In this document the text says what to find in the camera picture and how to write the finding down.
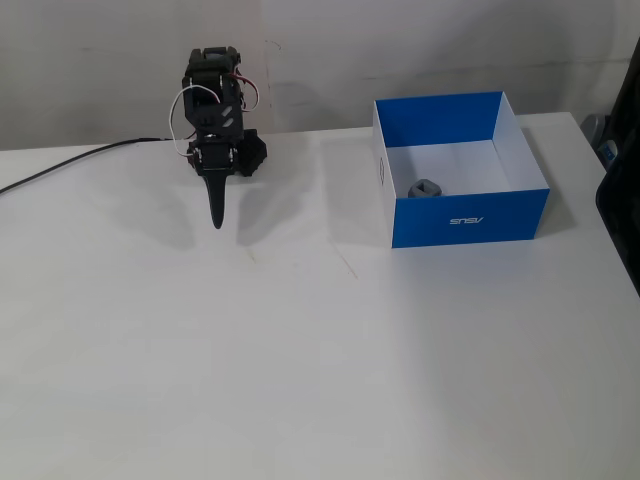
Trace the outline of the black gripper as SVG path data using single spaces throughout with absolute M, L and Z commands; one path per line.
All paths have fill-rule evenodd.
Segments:
M 229 175 L 237 171 L 238 151 L 234 144 L 205 138 L 189 143 L 188 161 L 203 180 L 207 189 L 211 220 L 215 228 L 220 229 L 224 222 L 226 202 L 226 181 Z M 216 190 L 210 176 L 216 175 Z

